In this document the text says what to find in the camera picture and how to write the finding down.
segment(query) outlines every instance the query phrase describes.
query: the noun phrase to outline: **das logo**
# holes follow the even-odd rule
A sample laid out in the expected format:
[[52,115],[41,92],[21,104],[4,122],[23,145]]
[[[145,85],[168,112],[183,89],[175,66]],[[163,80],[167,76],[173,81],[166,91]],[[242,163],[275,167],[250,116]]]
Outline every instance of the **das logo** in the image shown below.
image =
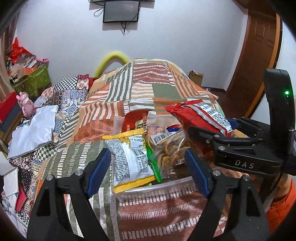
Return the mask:
[[242,162],[240,160],[237,160],[235,162],[235,165],[236,166],[241,166],[241,167],[244,167],[244,168],[249,168],[249,169],[252,169],[254,167],[254,163],[250,163],[250,165],[247,164],[247,162]]

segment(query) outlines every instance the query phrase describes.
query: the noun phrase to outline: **red snack bag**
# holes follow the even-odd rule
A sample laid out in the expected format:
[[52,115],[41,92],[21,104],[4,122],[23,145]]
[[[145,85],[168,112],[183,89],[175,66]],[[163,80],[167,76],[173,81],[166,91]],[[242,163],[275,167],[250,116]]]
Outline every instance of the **red snack bag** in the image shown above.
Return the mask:
[[122,132],[144,128],[144,135],[147,133],[147,115],[150,110],[135,110],[124,117]]
[[185,130],[190,126],[222,133],[226,137],[233,137],[234,132],[230,123],[216,109],[202,100],[191,100],[165,106],[166,111],[175,116]]

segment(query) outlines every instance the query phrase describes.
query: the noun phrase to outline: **pink figurine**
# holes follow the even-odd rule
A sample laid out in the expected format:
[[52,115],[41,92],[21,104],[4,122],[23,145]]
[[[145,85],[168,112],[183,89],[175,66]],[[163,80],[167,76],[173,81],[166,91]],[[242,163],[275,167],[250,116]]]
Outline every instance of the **pink figurine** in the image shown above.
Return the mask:
[[29,99],[29,95],[26,92],[20,92],[20,95],[17,95],[17,100],[22,106],[22,112],[24,117],[31,118],[34,112],[33,102]]

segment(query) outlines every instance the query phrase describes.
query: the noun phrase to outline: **bed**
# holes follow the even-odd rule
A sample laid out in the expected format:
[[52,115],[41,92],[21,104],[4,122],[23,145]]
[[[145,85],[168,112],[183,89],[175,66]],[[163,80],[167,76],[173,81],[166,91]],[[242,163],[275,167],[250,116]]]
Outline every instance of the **bed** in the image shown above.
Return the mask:
[[[113,134],[114,117],[138,109],[167,114],[165,105],[192,99],[203,99],[223,112],[217,96],[194,84],[178,66],[166,60],[135,59],[104,74],[90,87],[92,81],[88,75],[64,78],[42,93],[46,101],[39,106],[58,104],[63,111],[56,117],[53,142],[14,162],[23,170],[20,178],[28,196],[24,210],[17,213],[26,227],[46,176],[66,177],[95,160],[106,147],[102,136]],[[164,235],[186,240],[206,204],[196,188],[119,202],[112,194],[110,179],[111,169],[98,193],[89,200],[110,240],[162,239]],[[81,236],[70,195],[65,195],[65,203],[73,232]],[[221,217],[216,235],[223,232],[226,220],[226,216]]]

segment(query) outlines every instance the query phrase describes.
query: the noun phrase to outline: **wooden door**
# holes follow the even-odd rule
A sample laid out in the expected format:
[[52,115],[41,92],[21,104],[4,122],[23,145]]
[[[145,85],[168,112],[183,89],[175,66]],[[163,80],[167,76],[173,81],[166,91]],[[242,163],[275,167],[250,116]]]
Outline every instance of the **wooden door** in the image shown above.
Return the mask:
[[276,18],[250,11],[241,56],[226,92],[241,110],[241,116],[247,113],[262,86],[275,41]]

